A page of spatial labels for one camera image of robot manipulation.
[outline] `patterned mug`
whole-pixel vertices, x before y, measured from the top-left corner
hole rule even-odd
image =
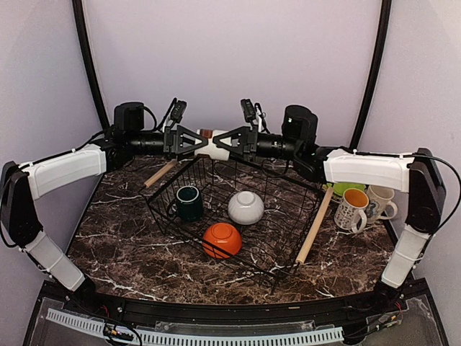
[[[365,213],[367,214],[367,223],[374,223],[376,220],[390,220],[397,215],[397,205],[392,201],[394,198],[394,190],[387,187],[370,185],[367,190],[367,196],[370,203],[367,206]],[[384,210],[387,207],[393,209],[391,216],[383,216]]]
[[[334,222],[340,229],[361,233],[367,224],[365,209],[368,206],[368,196],[359,189],[347,189],[334,214]]]

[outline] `white wall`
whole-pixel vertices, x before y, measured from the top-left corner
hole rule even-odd
[[[100,130],[71,1],[3,1],[0,23],[0,165],[67,150]],[[45,230],[63,248],[94,183],[81,181],[37,202]],[[44,275],[3,244],[0,263],[0,345],[22,345]]]
[[[461,2],[394,1],[370,118],[360,144],[375,151],[427,147],[461,171]],[[447,186],[445,216],[459,191]],[[406,209],[405,198],[400,206]],[[395,224],[403,222],[400,217]],[[437,234],[416,271],[426,277],[451,345],[461,345],[461,212]]]
[[[318,141],[347,145],[370,69],[380,0],[86,1],[102,93],[112,116],[140,100],[163,117],[173,97],[191,128],[243,125],[260,102],[280,131],[290,104],[319,118]]]

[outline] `wire basket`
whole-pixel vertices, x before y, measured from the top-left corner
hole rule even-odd
[[[218,254],[227,254],[202,239],[215,223],[235,226],[242,236],[241,251],[228,259],[214,259],[244,278],[267,285],[272,292],[278,282],[297,268],[295,258],[318,211],[323,192],[290,177],[270,177],[274,172],[246,161],[213,161],[195,158],[182,167],[147,199],[148,207],[161,232],[194,248],[197,261],[210,261],[203,243]],[[193,223],[171,217],[169,208],[176,191],[194,185],[202,193],[205,213]],[[255,192],[264,201],[264,216],[256,224],[242,226],[228,216],[228,202],[239,191]]]

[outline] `orange bowl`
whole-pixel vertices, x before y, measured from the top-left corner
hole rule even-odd
[[[229,223],[216,223],[211,226],[203,236],[203,240],[208,241],[219,249],[232,255],[238,254],[242,248],[242,237],[237,229]],[[230,256],[219,251],[203,242],[204,251],[214,258],[229,258]]]

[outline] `wooden dowel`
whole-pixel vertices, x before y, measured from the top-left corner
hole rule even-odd
[[[310,227],[308,236],[305,238],[303,247],[301,247],[300,253],[297,254],[296,263],[303,264],[306,257],[309,254],[310,248],[312,247],[312,243],[314,242],[315,237],[317,236],[318,229],[320,228],[323,218],[325,217],[326,210],[328,209],[328,205],[330,204],[331,196],[333,195],[333,188],[329,187],[325,192],[325,196],[323,197],[322,204],[318,209],[317,215],[315,216],[314,222]]]
[[[168,164],[161,167],[152,177],[144,182],[146,187],[151,187],[153,184],[157,182],[160,178],[162,178],[170,169],[172,169],[178,163],[177,160],[171,160]]]

